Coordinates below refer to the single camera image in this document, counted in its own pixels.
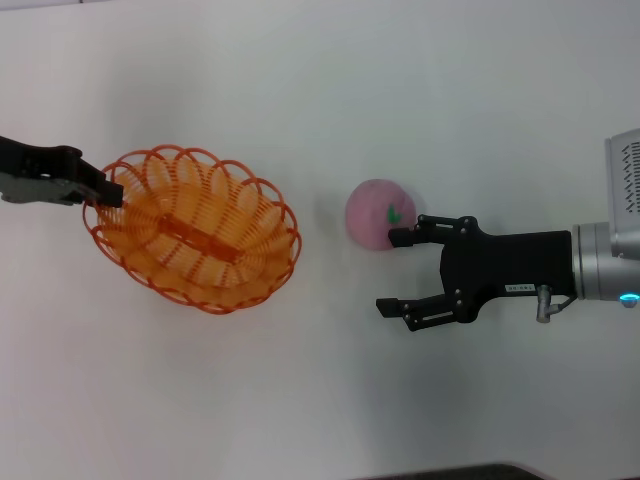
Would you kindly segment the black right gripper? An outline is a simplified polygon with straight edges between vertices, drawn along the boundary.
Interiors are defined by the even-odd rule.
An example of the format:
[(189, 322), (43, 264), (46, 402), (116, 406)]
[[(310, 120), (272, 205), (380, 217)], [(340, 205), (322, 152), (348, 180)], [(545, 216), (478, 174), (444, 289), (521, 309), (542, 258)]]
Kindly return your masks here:
[(576, 296), (572, 239), (566, 230), (491, 235), (473, 217), (421, 214), (412, 227), (391, 229), (388, 238), (393, 248), (443, 245), (440, 277), (445, 295), (376, 300), (383, 318), (402, 319), (411, 332), (473, 322), (489, 301), (535, 296), (540, 287), (552, 295)]

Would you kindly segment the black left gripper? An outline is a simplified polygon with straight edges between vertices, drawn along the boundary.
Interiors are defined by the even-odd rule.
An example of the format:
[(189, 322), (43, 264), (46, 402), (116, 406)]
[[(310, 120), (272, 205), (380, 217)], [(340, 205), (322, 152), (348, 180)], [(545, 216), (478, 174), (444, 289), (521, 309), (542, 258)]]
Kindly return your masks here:
[(13, 204), (123, 205), (124, 187), (66, 146), (38, 147), (0, 136), (0, 200)]

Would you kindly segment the pink peach with green leaf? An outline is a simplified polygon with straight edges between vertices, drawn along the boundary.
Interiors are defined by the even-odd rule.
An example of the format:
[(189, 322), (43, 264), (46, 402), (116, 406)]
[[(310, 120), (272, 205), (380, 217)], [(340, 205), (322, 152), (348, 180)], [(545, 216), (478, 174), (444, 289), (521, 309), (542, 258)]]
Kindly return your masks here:
[(350, 238), (372, 251), (392, 249), (389, 231), (411, 227), (416, 216), (412, 197), (400, 185), (385, 179), (362, 182), (353, 190), (345, 207)]

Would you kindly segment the orange woven plastic basket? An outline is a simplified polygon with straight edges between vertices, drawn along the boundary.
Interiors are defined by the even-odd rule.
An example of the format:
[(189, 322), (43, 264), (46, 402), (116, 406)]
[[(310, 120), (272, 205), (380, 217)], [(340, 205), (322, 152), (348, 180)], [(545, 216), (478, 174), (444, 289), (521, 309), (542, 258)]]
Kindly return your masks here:
[(265, 302), (302, 249), (293, 210), (245, 164), (197, 147), (158, 145), (103, 168), (119, 208), (83, 221), (99, 250), (139, 284), (214, 315)]

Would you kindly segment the dark base edge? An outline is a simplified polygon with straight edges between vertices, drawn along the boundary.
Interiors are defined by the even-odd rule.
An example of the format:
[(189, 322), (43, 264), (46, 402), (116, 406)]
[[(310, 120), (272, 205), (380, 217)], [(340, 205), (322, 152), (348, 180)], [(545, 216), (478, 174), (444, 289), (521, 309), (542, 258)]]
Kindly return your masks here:
[(549, 478), (521, 465), (497, 462), (380, 475), (362, 480), (549, 480)]

